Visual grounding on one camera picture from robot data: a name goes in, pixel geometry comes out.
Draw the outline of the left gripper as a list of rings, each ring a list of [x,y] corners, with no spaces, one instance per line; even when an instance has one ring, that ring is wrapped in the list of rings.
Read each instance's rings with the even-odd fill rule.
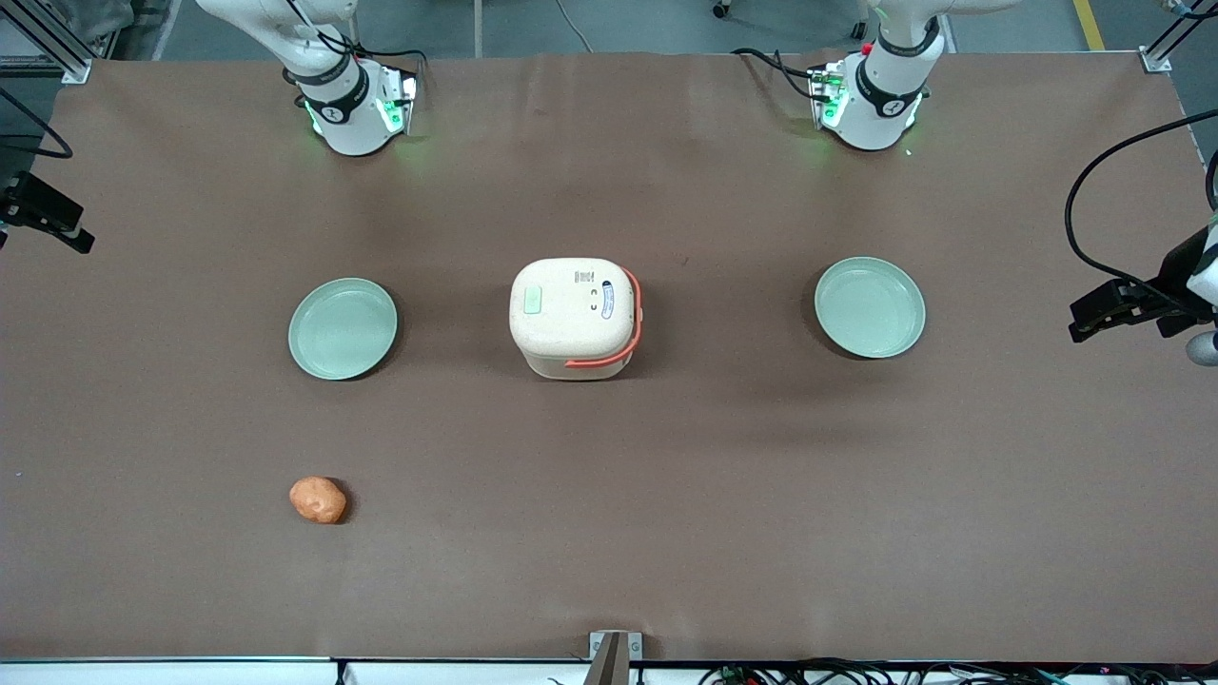
[[[1216,221],[1170,250],[1160,264],[1160,295],[1147,286],[1110,279],[1069,306],[1072,342],[1117,325],[1138,325],[1156,318],[1163,339],[1205,324],[1216,316]]]

